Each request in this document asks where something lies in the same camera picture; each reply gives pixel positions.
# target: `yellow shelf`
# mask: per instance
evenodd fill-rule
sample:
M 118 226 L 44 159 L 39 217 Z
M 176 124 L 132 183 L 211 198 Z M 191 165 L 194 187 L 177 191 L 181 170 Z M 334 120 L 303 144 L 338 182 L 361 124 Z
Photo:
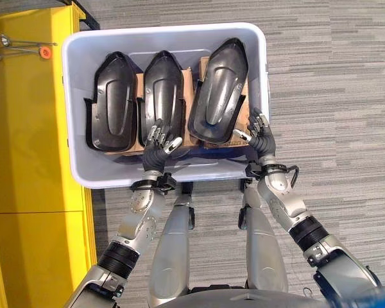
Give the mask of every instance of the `yellow shelf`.
M 62 306 L 96 261 L 91 193 L 70 173 L 62 85 L 62 42 L 82 18 L 75 5 L 0 15 L 0 34 L 58 44 L 50 60 L 0 61 L 0 263 L 11 308 Z

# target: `gray carpet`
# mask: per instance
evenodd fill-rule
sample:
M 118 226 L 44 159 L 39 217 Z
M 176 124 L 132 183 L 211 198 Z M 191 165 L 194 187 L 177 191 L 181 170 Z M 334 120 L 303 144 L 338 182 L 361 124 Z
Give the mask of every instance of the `gray carpet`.
M 296 190 L 314 215 L 385 284 L 385 1 L 81 0 L 103 29 L 247 21 L 266 35 L 271 123 L 282 163 L 298 164 Z M 2 0 L 0 12 L 56 1 Z M 165 217 L 176 198 L 167 197 Z M 98 252 L 129 211 L 128 189 L 94 191 Z M 191 287 L 246 280 L 245 233 L 237 229 L 238 181 L 198 182 L 193 199 Z M 313 269 L 266 214 L 282 247 L 289 290 Z M 123 307 L 145 307 L 157 241 L 137 263 Z

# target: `plastic bin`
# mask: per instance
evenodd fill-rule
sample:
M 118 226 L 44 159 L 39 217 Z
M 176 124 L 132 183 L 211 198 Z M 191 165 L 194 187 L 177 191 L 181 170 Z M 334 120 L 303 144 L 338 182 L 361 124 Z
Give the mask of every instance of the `plastic bin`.
M 266 41 L 253 24 L 201 24 L 156 28 L 86 31 L 71 35 L 62 46 L 65 102 L 67 106 L 68 142 L 71 172 L 80 184 L 89 188 L 129 186 L 142 174 L 140 157 L 121 158 L 94 151 L 85 143 L 85 103 L 91 98 L 94 73 L 113 51 L 126 53 L 141 68 L 163 49 L 172 52 L 183 68 L 191 67 L 198 75 L 198 60 L 209 56 L 226 39 L 237 37 L 245 45 L 248 58 L 248 92 L 250 104 L 261 107 L 269 116 Z M 186 155 L 170 163 L 166 171 L 178 181 L 244 178 L 247 147 L 234 148 L 234 157 L 221 153 Z

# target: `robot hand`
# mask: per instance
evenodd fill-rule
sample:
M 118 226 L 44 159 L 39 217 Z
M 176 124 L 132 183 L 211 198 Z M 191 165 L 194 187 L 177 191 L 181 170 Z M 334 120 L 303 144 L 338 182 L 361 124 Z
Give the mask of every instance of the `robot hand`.
M 161 119 L 158 119 L 151 127 L 142 156 L 142 166 L 145 172 L 158 171 L 162 174 L 168 156 L 181 145 L 181 137 L 173 138 L 168 133 L 169 126 L 163 126 Z
M 258 108 L 251 110 L 248 130 L 250 131 L 251 136 L 237 129 L 235 129 L 233 133 L 251 145 L 257 152 L 258 158 L 275 156 L 275 139 L 270 124 L 265 115 Z

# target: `black strap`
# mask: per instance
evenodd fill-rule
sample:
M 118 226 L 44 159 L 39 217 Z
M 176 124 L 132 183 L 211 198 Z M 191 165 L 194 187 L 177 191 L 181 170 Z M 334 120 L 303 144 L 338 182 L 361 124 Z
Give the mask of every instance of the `black strap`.
M 300 172 L 300 168 L 296 165 L 287 167 L 282 164 L 269 164 L 261 167 L 256 162 L 252 161 L 248 164 L 245 172 L 248 177 L 259 180 L 267 175 L 272 175 L 274 173 L 289 173 L 292 170 L 295 170 L 293 178 L 291 179 L 291 187 L 293 188 Z
M 161 191 L 164 194 L 175 189 L 177 181 L 171 176 L 171 173 L 164 173 L 164 175 L 159 176 L 157 181 L 154 180 L 141 180 L 134 182 L 131 185 L 131 191 L 145 191 L 145 190 L 157 190 Z

